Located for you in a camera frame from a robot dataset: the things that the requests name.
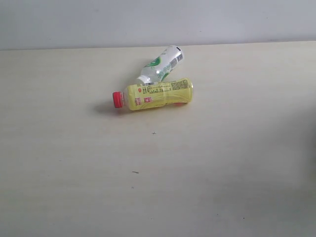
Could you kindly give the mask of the yellow bottle red cap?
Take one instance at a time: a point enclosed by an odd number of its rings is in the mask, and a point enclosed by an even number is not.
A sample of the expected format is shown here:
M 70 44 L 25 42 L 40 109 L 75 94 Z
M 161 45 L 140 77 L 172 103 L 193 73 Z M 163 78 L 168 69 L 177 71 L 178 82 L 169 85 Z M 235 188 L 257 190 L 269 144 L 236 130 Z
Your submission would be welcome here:
M 170 82 L 129 85 L 124 91 L 113 93 L 114 107 L 126 107 L 131 111 L 189 103 L 192 98 L 193 84 L 187 78 Z

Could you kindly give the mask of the white green label bottle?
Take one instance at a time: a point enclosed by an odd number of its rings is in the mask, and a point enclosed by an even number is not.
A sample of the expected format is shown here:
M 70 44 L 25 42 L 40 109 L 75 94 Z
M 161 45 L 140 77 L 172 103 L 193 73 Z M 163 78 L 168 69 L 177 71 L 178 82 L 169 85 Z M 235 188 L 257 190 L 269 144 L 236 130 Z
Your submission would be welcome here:
M 136 84 L 153 84 L 163 81 L 182 62 L 184 53 L 176 45 L 168 46 L 156 59 L 145 65 Z

